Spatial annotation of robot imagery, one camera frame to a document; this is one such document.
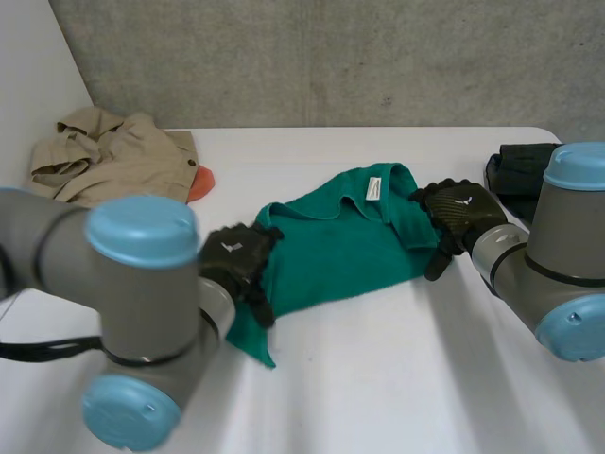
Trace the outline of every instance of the orange object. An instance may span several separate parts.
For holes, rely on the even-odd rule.
[[[191,189],[189,189],[187,203],[201,199],[208,194],[213,187],[215,187],[215,175],[212,173],[212,170],[199,166],[198,172],[193,179]]]

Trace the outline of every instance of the white wall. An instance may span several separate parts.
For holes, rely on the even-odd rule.
[[[91,99],[46,0],[0,0],[0,186],[21,185],[34,143]]]

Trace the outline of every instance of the light blue joint cap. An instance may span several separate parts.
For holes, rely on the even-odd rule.
[[[174,400],[127,375],[100,375],[82,397],[82,411],[99,440],[132,451],[159,447],[181,420]]]
[[[572,191],[605,191],[605,142],[558,147],[550,157],[544,181]]]
[[[548,312],[536,328],[539,343],[557,358],[592,361],[605,356],[605,293],[569,301]]]
[[[133,196],[99,205],[88,215],[86,237],[99,253],[135,268],[166,270],[195,260],[196,217],[184,203]]]

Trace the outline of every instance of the white tag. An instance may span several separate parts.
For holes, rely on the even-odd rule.
[[[366,194],[366,201],[380,200],[381,183],[382,178],[370,177],[370,184],[368,184],[368,193]]]

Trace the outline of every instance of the black cable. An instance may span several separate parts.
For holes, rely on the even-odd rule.
[[[38,343],[0,342],[0,358],[21,362],[48,362],[71,358],[88,350],[103,350],[99,336]]]

